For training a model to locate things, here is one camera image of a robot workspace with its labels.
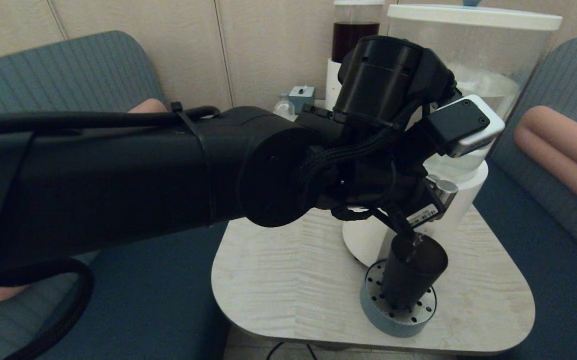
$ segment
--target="black cup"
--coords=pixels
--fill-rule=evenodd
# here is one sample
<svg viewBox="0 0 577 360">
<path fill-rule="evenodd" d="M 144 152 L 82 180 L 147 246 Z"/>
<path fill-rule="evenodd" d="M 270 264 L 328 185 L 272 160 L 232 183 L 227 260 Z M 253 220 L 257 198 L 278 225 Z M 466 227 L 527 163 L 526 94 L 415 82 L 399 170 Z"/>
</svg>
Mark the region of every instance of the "black cup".
<svg viewBox="0 0 577 360">
<path fill-rule="evenodd" d="M 393 309 L 413 309 L 449 266 L 444 248 L 429 236 L 419 236 L 422 241 L 415 248 L 403 235 L 396 235 L 391 243 L 382 293 Z"/>
</svg>

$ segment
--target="wooden table top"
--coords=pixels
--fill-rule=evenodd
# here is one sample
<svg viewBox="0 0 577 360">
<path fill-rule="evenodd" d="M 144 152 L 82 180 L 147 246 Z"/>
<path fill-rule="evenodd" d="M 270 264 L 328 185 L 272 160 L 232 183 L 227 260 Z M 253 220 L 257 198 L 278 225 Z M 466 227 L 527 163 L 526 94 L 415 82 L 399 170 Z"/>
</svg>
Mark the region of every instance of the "wooden table top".
<svg viewBox="0 0 577 360">
<path fill-rule="evenodd" d="M 490 355 L 520 344 L 535 321 L 533 294 L 472 207 L 449 241 L 437 280 L 437 312 L 407 339 L 375 328 L 360 305 L 367 267 L 353 258 L 342 222 L 311 210 L 290 225 L 229 224 L 215 256 L 212 285 L 224 314 L 270 340 L 417 353 Z"/>
</svg>

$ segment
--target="robotic arm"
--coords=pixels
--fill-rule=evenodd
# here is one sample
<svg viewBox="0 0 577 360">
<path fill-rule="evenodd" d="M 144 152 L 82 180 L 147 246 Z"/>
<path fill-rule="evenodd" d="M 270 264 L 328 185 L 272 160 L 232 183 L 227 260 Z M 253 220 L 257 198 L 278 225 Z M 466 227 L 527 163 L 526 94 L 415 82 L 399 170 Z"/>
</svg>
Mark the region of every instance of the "robotic arm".
<svg viewBox="0 0 577 360">
<path fill-rule="evenodd" d="M 256 107 L 0 116 L 0 144 L 33 132 L 3 177 L 0 273 L 241 217 L 284 226 L 312 208 L 376 216 L 414 241 L 446 211 L 423 162 L 482 148 L 504 123 L 409 41 L 362 39 L 339 78 L 334 111 L 305 106 L 295 123 Z"/>
</svg>

